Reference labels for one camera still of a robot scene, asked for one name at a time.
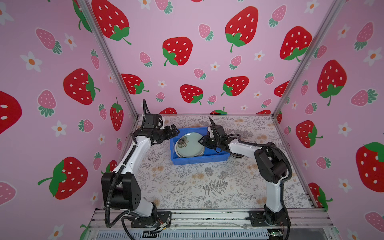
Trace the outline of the pale green flower plate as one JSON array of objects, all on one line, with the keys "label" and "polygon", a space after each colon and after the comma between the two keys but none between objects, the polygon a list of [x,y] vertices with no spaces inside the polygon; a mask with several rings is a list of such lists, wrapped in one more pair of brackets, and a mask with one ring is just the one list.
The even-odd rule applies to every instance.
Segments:
[{"label": "pale green flower plate", "polygon": [[188,133],[177,140],[175,152],[180,158],[200,157],[205,153],[205,147],[199,143],[203,136],[199,133]]}]

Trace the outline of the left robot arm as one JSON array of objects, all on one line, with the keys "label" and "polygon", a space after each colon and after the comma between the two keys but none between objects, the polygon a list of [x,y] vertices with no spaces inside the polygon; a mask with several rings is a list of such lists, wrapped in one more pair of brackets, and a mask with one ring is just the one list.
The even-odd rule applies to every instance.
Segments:
[{"label": "left robot arm", "polygon": [[122,161],[112,172],[104,173],[101,179],[108,228],[129,214],[151,222],[157,220],[156,204],[142,199],[135,174],[153,145],[170,140],[179,133],[175,125],[165,126],[161,115],[144,115],[141,127],[131,134],[132,142]]}]

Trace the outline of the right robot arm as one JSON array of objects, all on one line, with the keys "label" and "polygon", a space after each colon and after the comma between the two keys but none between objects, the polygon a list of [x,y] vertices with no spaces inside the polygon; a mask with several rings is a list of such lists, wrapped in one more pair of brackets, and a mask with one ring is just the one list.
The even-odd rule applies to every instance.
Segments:
[{"label": "right robot arm", "polygon": [[208,127],[208,134],[203,136],[199,143],[211,150],[219,149],[234,156],[253,158],[266,182],[266,223],[276,226],[289,218],[284,203],[284,183],[292,178],[292,167],[286,155],[274,143],[246,142],[239,134],[227,135],[221,125],[213,122]]}]

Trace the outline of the blue plastic bin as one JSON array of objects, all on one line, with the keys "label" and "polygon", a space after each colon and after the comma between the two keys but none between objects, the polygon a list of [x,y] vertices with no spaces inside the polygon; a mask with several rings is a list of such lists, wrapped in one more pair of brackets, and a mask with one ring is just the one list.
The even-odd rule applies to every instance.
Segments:
[{"label": "blue plastic bin", "polygon": [[174,137],[170,140],[170,150],[171,150],[171,160],[174,165],[191,165],[191,164],[200,164],[200,163],[214,163],[214,162],[223,162],[227,161],[230,154],[226,152],[220,152],[217,153],[215,150],[211,150],[207,147],[205,147],[205,151],[201,156],[195,156],[195,157],[180,157],[176,153],[176,150],[179,148],[177,147],[177,141],[182,138],[184,135],[190,134],[190,133],[198,133],[201,135],[200,139],[207,135],[208,130],[207,127],[201,127],[201,128],[184,128],[180,129],[180,133],[177,137]]}]

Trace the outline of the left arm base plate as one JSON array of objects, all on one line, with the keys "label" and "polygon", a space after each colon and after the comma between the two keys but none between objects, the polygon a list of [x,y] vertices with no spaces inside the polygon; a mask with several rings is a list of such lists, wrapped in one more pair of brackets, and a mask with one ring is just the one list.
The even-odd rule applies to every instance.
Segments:
[{"label": "left arm base plate", "polygon": [[172,212],[160,211],[153,213],[150,217],[138,217],[131,221],[131,228],[158,228],[171,226]]}]

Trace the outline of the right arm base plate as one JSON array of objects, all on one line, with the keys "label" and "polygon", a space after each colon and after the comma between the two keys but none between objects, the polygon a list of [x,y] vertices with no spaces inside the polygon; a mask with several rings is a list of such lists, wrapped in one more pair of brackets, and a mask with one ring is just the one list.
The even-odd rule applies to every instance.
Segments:
[{"label": "right arm base plate", "polygon": [[252,227],[290,227],[291,221],[287,213],[281,210],[278,213],[265,211],[249,211],[246,220],[251,222]]}]

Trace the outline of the aluminium front rail frame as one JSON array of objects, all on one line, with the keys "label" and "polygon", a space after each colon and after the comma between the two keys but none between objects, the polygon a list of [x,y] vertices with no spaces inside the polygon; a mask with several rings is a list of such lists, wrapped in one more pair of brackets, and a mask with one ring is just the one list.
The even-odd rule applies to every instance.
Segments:
[{"label": "aluminium front rail frame", "polygon": [[339,240],[338,230],[323,209],[289,209],[291,226],[269,226],[261,209],[171,210],[165,230],[151,234],[148,228],[117,223],[108,229],[104,212],[95,211],[87,240]]}]

